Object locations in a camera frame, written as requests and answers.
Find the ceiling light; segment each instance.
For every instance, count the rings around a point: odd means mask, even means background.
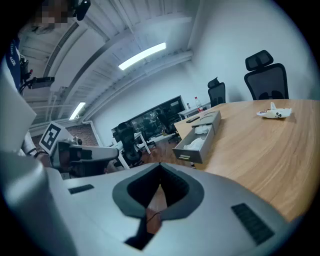
[[[156,52],[159,52],[163,49],[166,49],[166,43],[160,43],[158,45],[155,45],[149,49],[146,49],[137,55],[131,57],[130,59],[126,60],[124,63],[119,65],[119,68],[122,70],[125,70],[126,68],[130,67],[132,64],[144,59],[145,57],[148,57],[151,54],[155,54]]]
[[[79,111],[85,105],[85,102],[80,102],[79,105],[76,107],[75,111],[73,111],[72,115],[70,116],[69,120],[75,119],[76,115],[78,115]]]

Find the office chair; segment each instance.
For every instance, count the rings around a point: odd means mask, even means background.
[[[179,142],[178,141],[178,132],[177,132],[177,129],[175,128],[175,126],[173,125],[173,123],[169,123],[166,116],[164,114],[162,114],[160,110],[156,111],[156,116],[157,116],[158,120],[164,125],[166,134],[169,135],[169,134],[174,133],[174,135],[168,140],[168,142],[170,143],[171,140],[175,140],[175,142],[178,143]]]
[[[252,71],[244,76],[253,100],[289,99],[287,74],[284,65],[272,64],[274,58],[262,50],[245,59],[245,66]]]
[[[123,122],[118,125],[117,130],[123,145],[123,158],[125,159],[125,161],[128,164],[131,164],[133,167],[142,164],[142,153],[139,149],[137,149],[137,146],[135,144],[134,129],[131,126],[128,126],[125,122]]]
[[[144,119],[143,120],[143,127],[145,128],[144,130],[141,131],[141,134],[146,142],[146,144],[149,145],[154,145],[156,146],[156,143],[154,141],[149,141],[149,139],[153,136],[154,134],[154,127],[153,125],[149,122],[149,120]]]
[[[226,103],[226,86],[224,82],[219,82],[218,77],[208,82],[208,94],[211,108],[221,103]]]

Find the ceiling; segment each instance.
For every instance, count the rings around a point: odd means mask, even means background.
[[[85,102],[79,124],[129,86],[190,60],[198,5],[191,0],[91,0],[83,21],[71,18],[47,34],[24,33],[19,51],[29,60],[32,76],[55,77],[51,88],[24,90],[37,114],[32,126],[68,120]],[[165,50],[125,70],[118,67],[163,42]]]

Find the vent grille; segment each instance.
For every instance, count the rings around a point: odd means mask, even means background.
[[[60,49],[62,48],[62,46],[64,46],[64,44],[66,43],[66,41],[68,40],[68,38],[72,35],[72,33],[79,27],[79,24],[77,22],[73,23],[73,25],[68,29],[68,31],[64,34],[63,38],[61,38],[60,42],[58,43],[58,45],[56,46],[56,48],[54,49],[47,65],[46,68],[44,70],[43,76],[47,77],[49,74],[49,71],[52,67],[52,64],[54,63],[58,53],[60,52]]]

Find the brick wall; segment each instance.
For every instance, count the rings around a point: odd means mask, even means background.
[[[96,140],[95,134],[92,131],[90,124],[82,124],[82,125],[72,126],[72,127],[66,128],[66,129],[72,136],[74,136],[74,137],[77,136],[78,138],[80,138],[82,140],[83,146],[98,146],[98,142]],[[37,150],[42,149],[39,146],[39,141],[40,141],[41,137],[42,137],[42,134],[32,137],[32,141],[33,141]]]

